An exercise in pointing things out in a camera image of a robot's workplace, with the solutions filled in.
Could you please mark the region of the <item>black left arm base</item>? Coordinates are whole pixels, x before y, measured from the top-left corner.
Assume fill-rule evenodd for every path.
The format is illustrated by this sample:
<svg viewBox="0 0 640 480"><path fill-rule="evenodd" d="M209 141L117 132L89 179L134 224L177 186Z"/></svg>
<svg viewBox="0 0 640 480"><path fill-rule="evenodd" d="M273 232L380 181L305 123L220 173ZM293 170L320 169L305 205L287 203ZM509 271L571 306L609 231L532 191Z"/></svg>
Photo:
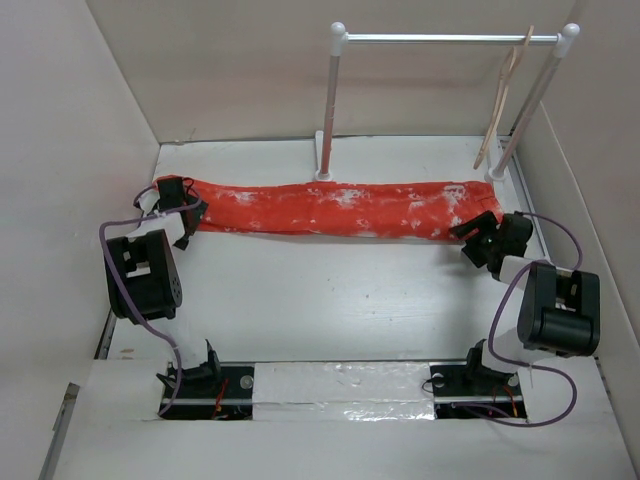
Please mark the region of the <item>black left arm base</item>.
<svg viewBox="0 0 640 480"><path fill-rule="evenodd" d="M159 406L166 420L241 421L253 417L255 365L222 363L214 371L207 363L185 369L177 397L171 401L177 371L170 365L157 377L163 385Z"/></svg>

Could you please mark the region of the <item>red white patterned trousers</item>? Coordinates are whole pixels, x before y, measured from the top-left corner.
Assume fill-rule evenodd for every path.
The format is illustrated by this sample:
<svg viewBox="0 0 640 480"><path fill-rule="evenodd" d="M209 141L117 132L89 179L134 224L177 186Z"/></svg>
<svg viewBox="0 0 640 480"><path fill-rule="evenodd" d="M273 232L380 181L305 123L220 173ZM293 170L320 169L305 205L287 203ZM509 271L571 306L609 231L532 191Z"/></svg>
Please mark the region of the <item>red white patterned trousers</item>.
<svg viewBox="0 0 640 480"><path fill-rule="evenodd" d="M486 212L498 221L504 216L493 187L482 181L183 185L207 204L199 229L211 232L450 242L450 230L458 225Z"/></svg>

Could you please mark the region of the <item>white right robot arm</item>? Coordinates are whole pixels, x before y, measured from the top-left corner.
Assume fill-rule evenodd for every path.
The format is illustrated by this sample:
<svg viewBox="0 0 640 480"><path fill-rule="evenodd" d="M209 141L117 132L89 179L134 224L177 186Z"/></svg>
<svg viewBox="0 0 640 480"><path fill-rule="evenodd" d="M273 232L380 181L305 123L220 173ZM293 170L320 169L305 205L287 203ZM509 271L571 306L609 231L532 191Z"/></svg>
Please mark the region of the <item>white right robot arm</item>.
<svg viewBox="0 0 640 480"><path fill-rule="evenodd" d="M547 260L525 256L535 219L563 231L574 244L576 262L561 268ZM581 269L584 253L576 236L564 225L532 212L491 211L454 226L462 253L485 267L507 290L492 320L488 337L468 351L462 381L483 394L505 384L520 368L541 358L588 357L600 342L600 279Z"/></svg>

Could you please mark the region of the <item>wooden clothes hanger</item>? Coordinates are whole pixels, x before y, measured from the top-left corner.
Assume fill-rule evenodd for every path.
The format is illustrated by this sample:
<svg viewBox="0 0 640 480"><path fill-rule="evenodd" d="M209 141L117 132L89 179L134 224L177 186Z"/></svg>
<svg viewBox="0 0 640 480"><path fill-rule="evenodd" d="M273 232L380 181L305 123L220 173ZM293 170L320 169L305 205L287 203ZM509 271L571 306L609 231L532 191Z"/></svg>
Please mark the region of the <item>wooden clothes hanger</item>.
<svg viewBox="0 0 640 480"><path fill-rule="evenodd" d="M515 71L517 70L519 64L521 63L526 50L528 49L528 46L531 42L531 38L533 36L534 31L535 31L535 26L530 25L526 32L523 44L521 46L513 46L508 51L500 67L496 94L494 98L494 105L491 112L489 125L484 135L481 147L474 160L474 163L473 163L474 170L477 170L482 165L482 163L484 162L484 160L488 155L491 138L497 134L497 129L503 115L504 107L508 97L511 79Z"/></svg>

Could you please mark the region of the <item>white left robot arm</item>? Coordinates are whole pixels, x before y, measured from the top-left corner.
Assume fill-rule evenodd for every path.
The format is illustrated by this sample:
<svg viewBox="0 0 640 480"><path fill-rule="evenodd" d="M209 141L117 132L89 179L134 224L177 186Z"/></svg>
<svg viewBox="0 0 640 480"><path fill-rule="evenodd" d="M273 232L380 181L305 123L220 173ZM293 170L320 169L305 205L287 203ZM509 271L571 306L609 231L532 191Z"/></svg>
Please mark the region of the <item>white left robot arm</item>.
<svg viewBox="0 0 640 480"><path fill-rule="evenodd" d="M165 386L189 385L201 396L212 396L222 387L223 373L211 344L204 362L185 368L178 342L151 325L176 317L183 292L172 249L186 249L208 204L192 179L168 177L143 190L134 206L144 215L99 227L111 310L171 348L176 364L158 376Z"/></svg>

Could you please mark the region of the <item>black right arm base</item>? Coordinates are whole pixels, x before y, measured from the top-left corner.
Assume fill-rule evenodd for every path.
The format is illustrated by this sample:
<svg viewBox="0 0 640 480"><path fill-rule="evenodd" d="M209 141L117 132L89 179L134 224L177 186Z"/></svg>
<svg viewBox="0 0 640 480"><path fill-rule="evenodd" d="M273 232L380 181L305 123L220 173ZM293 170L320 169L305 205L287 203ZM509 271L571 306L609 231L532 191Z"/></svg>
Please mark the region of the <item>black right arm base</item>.
<svg viewBox="0 0 640 480"><path fill-rule="evenodd" d="M436 361L422 382L433 396L437 419L471 419L475 413L497 419L527 419L519 377L490 370L481 363L482 347L469 349L465 360Z"/></svg>

